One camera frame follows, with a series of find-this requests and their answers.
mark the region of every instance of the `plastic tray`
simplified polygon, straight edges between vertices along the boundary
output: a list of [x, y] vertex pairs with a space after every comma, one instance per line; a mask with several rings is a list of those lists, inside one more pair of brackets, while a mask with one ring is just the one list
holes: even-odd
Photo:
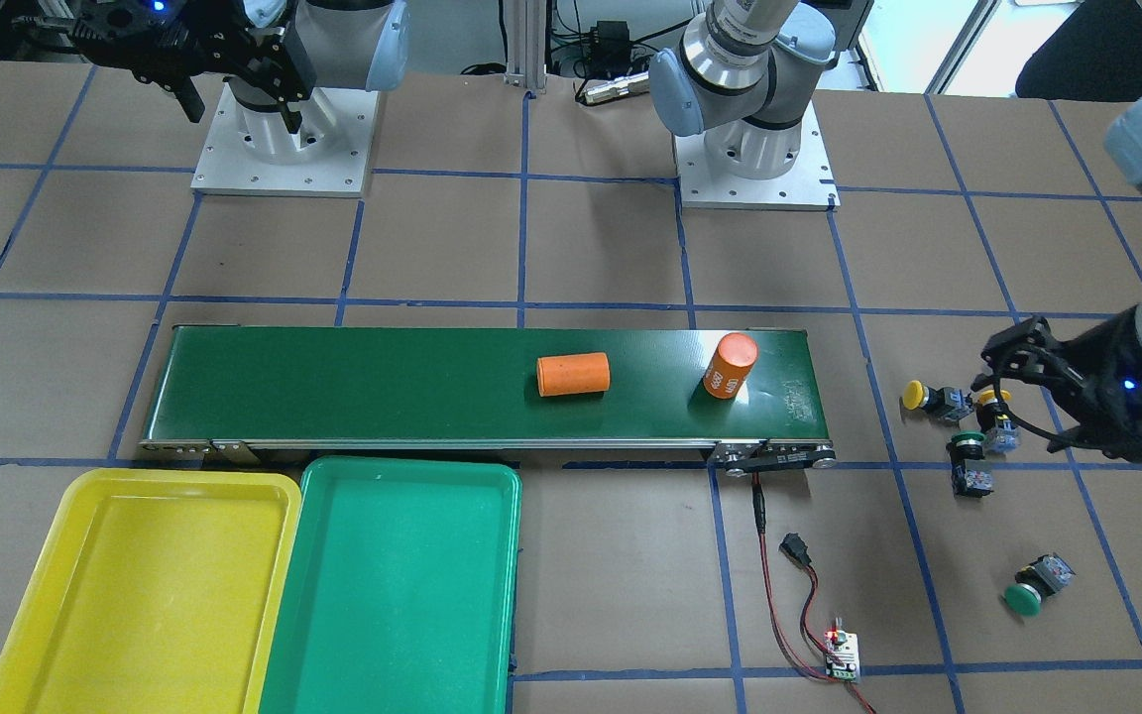
[[303, 502], [275, 474], [70, 484], [0, 657], [0, 713], [258, 711]]
[[517, 475], [325, 457], [303, 488], [263, 713], [502, 713]]

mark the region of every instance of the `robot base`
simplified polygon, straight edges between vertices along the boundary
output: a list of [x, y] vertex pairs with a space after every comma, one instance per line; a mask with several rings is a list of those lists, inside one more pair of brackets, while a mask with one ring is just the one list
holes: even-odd
[[336, 109], [337, 130], [327, 153], [308, 161], [272, 163], [244, 145], [240, 105], [223, 87], [206, 145], [196, 160], [192, 188], [222, 195], [317, 195], [359, 199], [368, 183], [372, 135], [377, 128], [377, 91], [317, 89]]
[[747, 179], [731, 175], [708, 160], [702, 135], [676, 136], [674, 149], [685, 208], [749, 208], [766, 211], [826, 211], [838, 207], [839, 194], [830, 175], [830, 160], [817, 126], [813, 105], [802, 119], [803, 145], [793, 168], [775, 179]]

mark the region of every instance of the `wire connector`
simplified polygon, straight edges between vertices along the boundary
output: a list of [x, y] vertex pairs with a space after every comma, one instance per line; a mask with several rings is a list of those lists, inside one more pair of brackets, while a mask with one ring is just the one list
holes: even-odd
[[787, 554], [801, 568], [807, 568], [813, 563], [811, 557], [807, 556], [805, 538], [802, 538], [801, 534], [785, 535], [783, 543], [778, 544], [778, 549]]

